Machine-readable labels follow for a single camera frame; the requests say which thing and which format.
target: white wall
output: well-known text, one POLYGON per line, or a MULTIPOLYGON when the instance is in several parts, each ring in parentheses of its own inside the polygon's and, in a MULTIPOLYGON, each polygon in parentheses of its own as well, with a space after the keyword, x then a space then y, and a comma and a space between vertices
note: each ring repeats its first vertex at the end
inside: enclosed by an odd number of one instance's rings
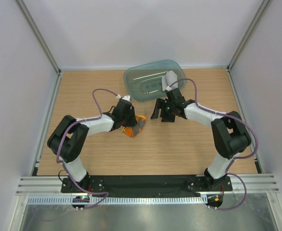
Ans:
POLYGON ((272 1, 232 73, 261 164, 282 193, 282 0, 272 1))
POLYGON ((0 231, 30 174, 56 73, 13 0, 0 0, 0 231))
POLYGON ((227 65, 261 0, 25 0, 61 68, 227 65))

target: white object in bin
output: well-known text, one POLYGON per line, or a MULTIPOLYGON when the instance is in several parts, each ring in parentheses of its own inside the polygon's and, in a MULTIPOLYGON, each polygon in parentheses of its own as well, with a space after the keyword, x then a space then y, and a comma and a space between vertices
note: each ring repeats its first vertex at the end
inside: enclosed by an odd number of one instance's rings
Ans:
POLYGON ((178 83, 175 83, 171 88, 172 83, 178 80, 177 74, 174 71, 167 71, 165 76, 161 78, 162 91, 172 90, 178 88, 178 83))

